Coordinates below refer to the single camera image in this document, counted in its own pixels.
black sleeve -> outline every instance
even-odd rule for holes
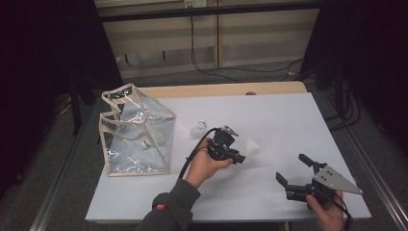
[[[135,231],[185,231],[192,220],[192,205],[199,196],[200,192],[189,182],[178,179],[170,192],[156,196],[152,211]]]

silver metal plate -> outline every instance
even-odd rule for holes
[[[322,168],[321,171],[315,175],[315,180],[329,189],[363,194],[362,190],[345,179],[338,171],[330,166]]]

white table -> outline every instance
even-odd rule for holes
[[[190,138],[190,129],[199,120],[205,120],[208,128],[229,125],[240,135],[231,147],[240,150],[246,139],[253,139],[262,152],[204,182],[199,189],[202,195],[192,208],[193,222],[314,218],[306,203],[287,200],[274,178],[279,171],[290,184],[311,183],[313,170],[297,159],[299,153],[329,164],[354,182],[310,93],[159,100],[177,115],[171,173],[108,177],[103,169],[86,220],[136,223],[143,219],[153,198],[172,189],[185,158],[198,142]],[[361,195],[345,193],[344,202],[354,218],[370,218]]]

clear plastic bag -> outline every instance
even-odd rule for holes
[[[169,174],[175,114],[134,85],[105,91],[99,133],[110,176]]]

human hand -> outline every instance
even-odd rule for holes
[[[343,198],[343,192],[336,191],[338,196],[335,196],[334,200],[339,205],[343,205],[341,198]],[[321,206],[318,201],[312,195],[307,195],[306,200],[309,206],[317,215],[318,231],[341,231],[344,230],[343,211],[333,205],[331,202],[327,202]]]
[[[208,154],[208,141],[206,138],[197,148],[198,152],[191,161],[189,173],[186,181],[192,184],[196,189],[207,179],[211,178],[217,170],[229,167],[232,159],[224,161],[215,161]]]

